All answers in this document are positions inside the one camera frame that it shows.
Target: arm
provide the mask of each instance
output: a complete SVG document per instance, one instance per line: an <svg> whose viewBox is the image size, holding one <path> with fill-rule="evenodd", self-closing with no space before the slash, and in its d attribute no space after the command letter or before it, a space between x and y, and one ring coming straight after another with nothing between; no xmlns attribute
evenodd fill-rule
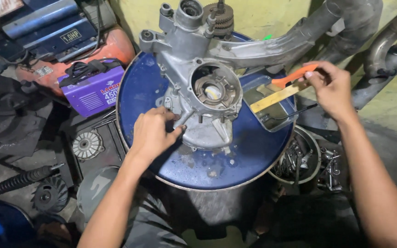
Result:
<svg viewBox="0 0 397 248"><path fill-rule="evenodd" d="M173 132L166 133L166 122L178 119L178 115L168 112L165 107L140 114L134 124L133 145L114 182L89 220L79 240L79 248L120 247L141 175L156 157L176 142L186 128L180 125Z"/></svg>
<svg viewBox="0 0 397 248"><path fill-rule="evenodd" d="M319 63L321 72L305 77L320 105L338 124L363 229L373 246L397 247L397 187L352 106L350 74L329 62L311 63Z"/></svg>

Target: dirty blue surface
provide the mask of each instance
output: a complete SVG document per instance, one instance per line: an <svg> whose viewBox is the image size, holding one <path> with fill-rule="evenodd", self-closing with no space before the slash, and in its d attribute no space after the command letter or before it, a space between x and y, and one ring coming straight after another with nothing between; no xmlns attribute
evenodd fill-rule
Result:
<svg viewBox="0 0 397 248"><path fill-rule="evenodd" d="M284 72L271 75L263 70L240 78L241 85L262 75L272 78L285 76ZM140 53L129 65L118 93L119 125L128 147L133 143L136 119L141 113L160 105L167 88L168 80L160 77L152 54ZM293 124L275 133L266 131L243 102L238 118L233 122L229 154L221 150L192 152L178 141L154 161L149 170L169 183L188 189L233 187L264 172L284 150L292 131Z"/></svg>

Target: yellow wall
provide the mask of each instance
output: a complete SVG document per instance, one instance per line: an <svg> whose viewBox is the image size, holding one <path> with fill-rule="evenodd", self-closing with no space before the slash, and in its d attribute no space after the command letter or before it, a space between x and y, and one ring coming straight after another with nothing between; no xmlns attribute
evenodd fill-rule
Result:
<svg viewBox="0 0 397 248"><path fill-rule="evenodd" d="M165 1L174 9L179 3L179 0ZM110 2L121 20L121 25L132 34L135 41L138 42L138 35L142 29L159 31L159 8L163 0L110 0ZM200 2L204 6L216 0ZM269 34L272 37L283 35L301 17L307 16L322 2L323 0L226 0L226 3L234 9L235 31L256 39ZM396 15L397 0L384 0L380 29ZM350 59L340 66L345 67ZM355 84L362 75L363 70L360 67L353 75L352 84ZM302 94L314 98L311 89ZM368 121L397 132L397 77L360 111L360 115Z"/></svg>

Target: camouflage pants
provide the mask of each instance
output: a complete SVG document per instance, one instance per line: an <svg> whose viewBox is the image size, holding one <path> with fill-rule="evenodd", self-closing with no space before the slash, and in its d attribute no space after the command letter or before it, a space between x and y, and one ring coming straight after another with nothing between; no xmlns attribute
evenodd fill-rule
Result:
<svg viewBox="0 0 397 248"><path fill-rule="evenodd" d="M84 214L85 223L110 188L119 168L109 166L91 171L82 181L77 198L78 208ZM166 222L167 214L160 200L153 198L138 186L128 216L127 233L124 237L126 248L175 248L187 247L185 241L172 231Z"/></svg>

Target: purple welding machine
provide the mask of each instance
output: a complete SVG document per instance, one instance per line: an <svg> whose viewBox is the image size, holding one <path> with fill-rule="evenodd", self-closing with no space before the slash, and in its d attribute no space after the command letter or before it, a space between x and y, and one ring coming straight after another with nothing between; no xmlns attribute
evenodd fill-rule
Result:
<svg viewBox="0 0 397 248"><path fill-rule="evenodd" d="M105 73L87 76L77 84L61 89L71 106L80 115L89 117L116 104L117 91L124 75L124 68L118 66ZM67 77L59 77L58 82Z"/></svg>

